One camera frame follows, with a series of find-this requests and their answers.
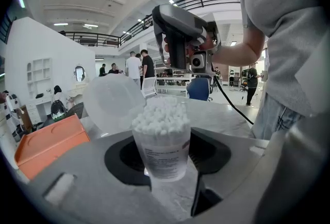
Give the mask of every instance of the blue chair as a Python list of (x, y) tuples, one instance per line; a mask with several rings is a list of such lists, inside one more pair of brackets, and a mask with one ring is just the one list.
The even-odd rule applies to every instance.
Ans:
[(187, 86), (189, 98), (208, 100), (210, 94), (210, 81), (208, 78), (194, 78)]

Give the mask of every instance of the black cable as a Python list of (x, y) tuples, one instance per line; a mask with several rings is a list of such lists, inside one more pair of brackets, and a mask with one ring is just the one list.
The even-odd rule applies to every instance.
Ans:
[(234, 104), (230, 101), (230, 99), (227, 97), (226, 93), (223, 91), (222, 87), (220, 86), (220, 83), (218, 82), (217, 77), (214, 78), (214, 80), (216, 81), (220, 91), (222, 92), (222, 94), (225, 96), (226, 100), (229, 102), (229, 104), (239, 113), (241, 114), (249, 123), (251, 123), (253, 125), (253, 122), (249, 120), (248, 117), (246, 117), (239, 109), (237, 109)]

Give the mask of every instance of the hand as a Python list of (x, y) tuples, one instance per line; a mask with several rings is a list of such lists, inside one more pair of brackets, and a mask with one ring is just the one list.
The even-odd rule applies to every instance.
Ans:
[[(200, 45), (200, 49), (201, 50), (206, 50), (206, 49), (211, 49), (213, 47), (214, 47), (213, 41), (212, 41), (211, 37), (209, 35), (207, 35), (206, 36), (206, 42), (204, 44)], [(167, 44), (165, 45), (164, 49), (165, 49), (166, 52), (169, 52), (169, 46)], [(189, 45), (187, 47), (187, 49), (188, 49), (187, 53), (188, 53), (189, 56), (191, 56), (195, 51), (191, 45)], [(167, 59), (167, 63), (168, 64), (171, 63), (170, 58)]]

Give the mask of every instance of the label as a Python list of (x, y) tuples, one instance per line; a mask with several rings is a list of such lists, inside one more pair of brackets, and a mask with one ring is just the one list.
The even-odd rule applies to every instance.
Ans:
[(150, 173), (160, 179), (173, 179), (184, 174), (190, 140), (183, 144), (159, 147), (142, 145)]

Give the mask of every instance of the handheld scanner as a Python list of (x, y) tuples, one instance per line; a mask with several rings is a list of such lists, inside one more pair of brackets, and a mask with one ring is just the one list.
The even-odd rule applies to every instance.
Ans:
[[(217, 52), (221, 45), (215, 22), (206, 22), (191, 12), (170, 4), (156, 6), (152, 16), (159, 53), (165, 66), (195, 74), (214, 74), (211, 71), (211, 55)], [(208, 33), (216, 38), (215, 47), (199, 50), (199, 46), (206, 42)], [(166, 62), (163, 54), (163, 34), (167, 37), (170, 64)], [(190, 58), (188, 45), (195, 49)]]

